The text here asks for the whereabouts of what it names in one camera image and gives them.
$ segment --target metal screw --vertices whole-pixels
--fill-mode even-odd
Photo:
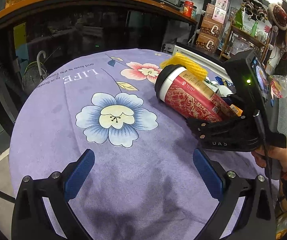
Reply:
[[[265,178],[262,175],[259,175],[258,180],[260,180],[261,182],[264,182]]]
[[[234,178],[236,176],[236,174],[233,172],[233,171],[228,171],[227,172],[227,175],[230,177],[230,178]]]
[[[60,176],[60,172],[59,171],[55,171],[55,172],[53,172],[51,174],[51,178],[53,178],[53,179],[57,179],[57,178],[59,178],[59,176]]]
[[[30,180],[30,176],[24,176],[22,179],[24,182],[28,182]]]

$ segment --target red hat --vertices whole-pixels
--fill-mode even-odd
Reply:
[[[287,29],[287,13],[276,3],[271,3],[268,6],[268,18],[271,24],[276,24],[280,30]]]

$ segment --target blue gripper pad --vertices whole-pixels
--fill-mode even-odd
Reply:
[[[220,177],[199,149],[194,150],[192,159],[210,195],[220,201],[223,196],[223,182]]]
[[[67,202],[77,196],[82,184],[85,182],[85,179],[94,165],[94,152],[90,149],[87,149],[87,151],[85,157],[76,166],[65,183],[64,198]]]

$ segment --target white umbrella handle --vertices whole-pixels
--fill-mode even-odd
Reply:
[[[45,53],[45,51],[39,51],[39,53],[38,53],[38,55],[37,55],[37,64],[38,64],[38,70],[39,70],[39,74],[40,74],[40,77],[41,77],[41,79],[43,80],[43,77],[42,77],[42,69],[41,69],[41,63],[40,63],[40,56],[41,56],[41,54],[43,54],[43,56],[44,56],[44,59],[45,59],[45,57],[46,57],[46,53]]]

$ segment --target green glass bottle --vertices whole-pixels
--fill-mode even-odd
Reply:
[[[235,18],[233,20],[233,25],[237,27],[238,29],[242,30],[243,27],[243,21],[242,21],[242,11],[241,8],[237,11]]]
[[[252,37],[254,37],[256,35],[257,26],[258,26],[258,21],[255,21],[255,23],[253,24],[252,29],[251,29],[251,36]]]

